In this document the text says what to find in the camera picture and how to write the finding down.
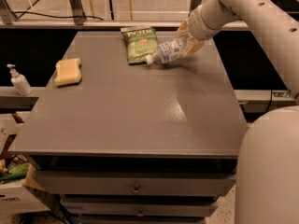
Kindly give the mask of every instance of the gray tabletop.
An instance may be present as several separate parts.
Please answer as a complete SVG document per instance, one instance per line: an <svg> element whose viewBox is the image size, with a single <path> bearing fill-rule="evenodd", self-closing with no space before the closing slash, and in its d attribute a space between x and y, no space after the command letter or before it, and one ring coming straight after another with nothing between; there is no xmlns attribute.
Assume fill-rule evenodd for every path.
<svg viewBox="0 0 299 224"><path fill-rule="evenodd" d="M174 35L157 33L160 41ZM79 32L64 57L82 60L82 81L49 82L13 153L238 155L247 125L212 40L169 65L128 65L120 32Z"/></svg>

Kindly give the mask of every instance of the white bottle cap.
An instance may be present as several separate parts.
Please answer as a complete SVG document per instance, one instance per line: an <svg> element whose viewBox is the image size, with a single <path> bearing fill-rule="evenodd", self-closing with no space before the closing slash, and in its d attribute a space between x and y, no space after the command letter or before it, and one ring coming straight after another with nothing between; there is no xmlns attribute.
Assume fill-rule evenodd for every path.
<svg viewBox="0 0 299 224"><path fill-rule="evenodd" d="M152 56L146 55L146 61L147 61L147 64L153 63Z"/></svg>

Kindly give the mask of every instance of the clear water bottle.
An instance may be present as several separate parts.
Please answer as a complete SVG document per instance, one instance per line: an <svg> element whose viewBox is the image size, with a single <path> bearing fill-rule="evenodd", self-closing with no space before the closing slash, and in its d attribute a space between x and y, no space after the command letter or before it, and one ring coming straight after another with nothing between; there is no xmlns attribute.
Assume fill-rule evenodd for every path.
<svg viewBox="0 0 299 224"><path fill-rule="evenodd" d="M170 63L182 57L186 47L186 37L175 38L159 44L156 50L146 56L147 64Z"/></svg>

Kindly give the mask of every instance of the plastic bottle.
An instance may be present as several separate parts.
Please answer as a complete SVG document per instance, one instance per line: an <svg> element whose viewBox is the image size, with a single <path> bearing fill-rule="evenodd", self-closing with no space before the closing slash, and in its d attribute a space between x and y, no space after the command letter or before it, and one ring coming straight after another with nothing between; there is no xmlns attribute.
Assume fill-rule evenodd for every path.
<svg viewBox="0 0 299 224"><path fill-rule="evenodd" d="M179 37L159 44L157 49L146 56L147 64L170 63L181 58L182 51L186 47L186 38Z"/></svg>
<svg viewBox="0 0 299 224"><path fill-rule="evenodd" d="M32 92L32 88L30 84L28 83L26 77L22 74L19 74L15 69L16 65L14 64L8 64L7 67L10 69L11 74L11 83L16 88L17 92L20 95L28 95Z"/></svg>

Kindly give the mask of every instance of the black panel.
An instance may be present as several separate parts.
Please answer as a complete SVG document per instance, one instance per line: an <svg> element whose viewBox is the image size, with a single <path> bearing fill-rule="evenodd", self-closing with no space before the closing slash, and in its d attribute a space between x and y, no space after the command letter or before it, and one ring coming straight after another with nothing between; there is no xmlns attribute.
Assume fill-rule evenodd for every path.
<svg viewBox="0 0 299 224"><path fill-rule="evenodd" d="M26 76L31 86L46 86L75 37L76 30L0 29L0 86L12 86L8 63Z"/></svg>
<svg viewBox="0 0 299 224"><path fill-rule="evenodd" d="M287 90L251 32L222 31L214 41L235 90Z"/></svg>

